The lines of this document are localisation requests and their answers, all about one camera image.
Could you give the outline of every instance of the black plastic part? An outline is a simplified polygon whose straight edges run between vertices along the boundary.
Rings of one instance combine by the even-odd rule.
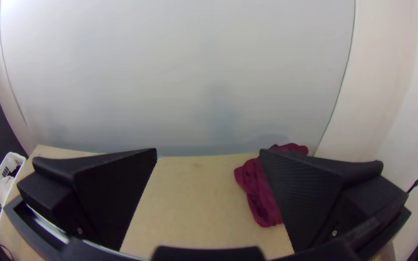
[[[17,188],[28,206],[68,235],[102,244],[72,188],[36,172],[21,180]]]
[[[344,239],[335,239],[273,261],[360,261],[360,259]]]
[[[234,249],[186,249],[160,246],[152,261],[265,261],[261,250],[256,247]]]
[[[8,219],[44,260],[49,261],[139,261],[130,256],[116,254],[91,246],[75,237],[65,244],[34,221],[33,213],[18,196],[4,207]]]
[[[33,214],[25,206],[20,196],[16,197],[4,207],[4,212],[14,225],[17,232],[42,258],[50,261],[137,261],[133,257],[111,253],[93,247],[85,242],[71,237],[69,244],[64,244],[51,234],[33,222]],[[312,247],[294,255],[274,259],[275,261],[357,261],[371,260],[378,251],[387,244],[405,224],[411,213],[403,207],[397,217],[383,228],[376,236],[369,239],[376,230],[380,229],[380,222],[384,220],[373,217],[346,235],[326,242],[320,246]],[[159,247],[152,260],[264,260],[262,253],[256,247],[248,249],[223,249],[223,250],[196,250]]]
[[[37,224],[34,224],[33,213],[30,213],[31,211],[25,206],[21,196],[17,196],[6,204],[4,212],[15,230],[43,259],[50,261],[63,260],[60,254],[63,243],[43,229],[35,229]]]
[[[410,216],[411,212],[407,208],[402,207],[393,221],[356,251],[359,258],[363,261],[373,260],[378,251],[396,236]]]
[[[389,205],[394,207],[393,212],[387,210],[384,218],[387,218],[386,222],[391,221],[406,199],[407,193],[382,176],[346,189],[339,196],[313,246],[343,235]]]
[[[69,235],[118,251],[156,162],[156,149],[35,157],[36,172],[18,187],[30,207]]]
[[[350,163],[261,149],[260,161],[295,252],[309,248],[343,189],[381,174],[380,161]]]

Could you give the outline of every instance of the wooden board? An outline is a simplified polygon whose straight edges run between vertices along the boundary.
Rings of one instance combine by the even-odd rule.
[[[39,145],[17,181],[33,172],[32,159],[66,159],[92,153]],[[283,225],[261,228],[233,170],[257,154],[165,157],[158,160],[130,223],[121,252],[149,259],[158,245],[193,248],[259,246],[266,259],[293,254]],[[8,202],[19,195],[16,186]],[[0,243],[15,260],[42,260],[2,212]]]

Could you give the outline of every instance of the red cloth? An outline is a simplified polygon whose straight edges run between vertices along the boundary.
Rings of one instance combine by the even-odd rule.
[[[298,151],[304,154],[309,152],[306,146],[299,146],[295,143],[282,146],[273,145],[270,148]],[[267,183],[259,157],[250,159],[242,167],[236,168],[235,179],[246,192],[249,208],[259,226],[267,228],[283,223],[282,215]]]

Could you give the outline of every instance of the maroon towel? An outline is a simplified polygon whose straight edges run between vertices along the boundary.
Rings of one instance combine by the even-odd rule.
[[[293,150],[304,154],[309,152],[306,146],[295,143],[270,148],[279,150]],[[264,176],[261,162],[258,158],[248,160],[242,167],[235,169],[235,179],[238,185],[246,192],[248,204],[254,219],[259,226],[267,228],[282,224],[282,215],[278,209],[275,198]]]

